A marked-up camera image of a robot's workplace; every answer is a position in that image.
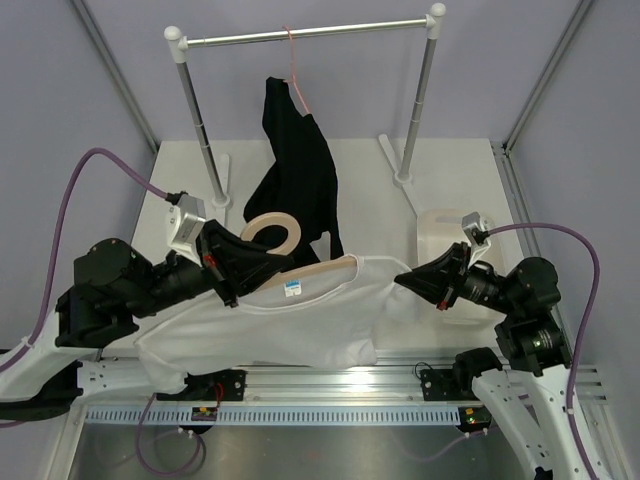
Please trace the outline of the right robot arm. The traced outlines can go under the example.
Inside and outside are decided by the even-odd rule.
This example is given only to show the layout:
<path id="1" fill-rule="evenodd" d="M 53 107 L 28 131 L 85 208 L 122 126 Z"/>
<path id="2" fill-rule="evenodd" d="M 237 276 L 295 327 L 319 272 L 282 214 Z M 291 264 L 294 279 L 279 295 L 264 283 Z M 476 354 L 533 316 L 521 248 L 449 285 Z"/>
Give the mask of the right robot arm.
<path id="1" fill-rule="evenodd" d="M 575 393 L 572 355 L 551 314 L 561 299 L 555 267 L 529 257 L 500 276 L 471 257 L 469 244 L 455 243 L 395 279 L 439 310 L 464 299 L 503 314 L 495 327 L 500 351 L 458 354 L 454 389 L 483 403 L 530 478 L 608 478 Z"/>

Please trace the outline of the beige wooden hanger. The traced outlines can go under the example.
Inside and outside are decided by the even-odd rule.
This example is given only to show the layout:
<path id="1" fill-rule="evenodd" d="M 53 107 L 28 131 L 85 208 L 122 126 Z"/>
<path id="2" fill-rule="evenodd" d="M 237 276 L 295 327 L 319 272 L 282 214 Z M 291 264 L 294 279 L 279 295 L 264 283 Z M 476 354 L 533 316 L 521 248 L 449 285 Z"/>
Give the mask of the beige wooden hanger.
<path id="1" fill-rule="evenodd" d="M 294 251 L 301 240 L 301 228 L 297 220 L 283 212 L 269 212 L 256 217 L 248 222 L 240 238 L 245 241 L 253 241 L 254 237 L 268 227 L 283 228 L 287 232 L 285 240 L 276 248 L 269 250 L 270 254 L 286 255 Z M 343 269 L 356 269 L 358 261 L 354 256 L 345 255 L 338 259 L 307 265 L 288 272 L 278 273 L 258 288 L 258 291 L 282 286 L 287 282 L 302 280 L 307 277 L 338 271 Z"/>

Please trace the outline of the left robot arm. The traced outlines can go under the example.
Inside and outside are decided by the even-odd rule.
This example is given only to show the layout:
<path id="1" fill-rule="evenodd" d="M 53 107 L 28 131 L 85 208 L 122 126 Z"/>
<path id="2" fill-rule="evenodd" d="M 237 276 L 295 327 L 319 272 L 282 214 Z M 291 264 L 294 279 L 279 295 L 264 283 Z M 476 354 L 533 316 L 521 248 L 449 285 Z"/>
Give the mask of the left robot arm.
<path id="1" fill-rule="evenodd" d="M 46 316 L 38 338 L 2 353 L 2 427 L 65 415 L 94 398 L 153 393 L 138 361 L 118 366 L 102 361 L 101 352 L 137 332 L 137 320 L 203 293 L 237 306 L 293 265 L 299 238 L 291 227 L 286 240 L 270 248 L 212 220 L 188 254 L 171 250 L 159 264 L 122 240 L 99 242 L 75 260 L 74 283 Z"/>

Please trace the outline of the white t shirt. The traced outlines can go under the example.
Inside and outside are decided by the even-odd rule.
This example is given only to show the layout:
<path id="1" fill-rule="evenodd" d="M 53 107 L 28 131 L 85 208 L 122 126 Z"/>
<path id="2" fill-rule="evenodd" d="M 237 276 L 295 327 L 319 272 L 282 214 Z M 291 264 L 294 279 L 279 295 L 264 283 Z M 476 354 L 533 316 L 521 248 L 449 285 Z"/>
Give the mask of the white t shirt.
<path id="1" fill-rule="evenodd" d="M 154 389 L 176 394 L 189 376 L 266 362 L 341 370 L 377 361 L 378 325 L 419 321 L 420 298 L 396 283 L 393 257 L 350 256 L 242 297 L 205 294 L 161 315 L 134 346 Z"/>

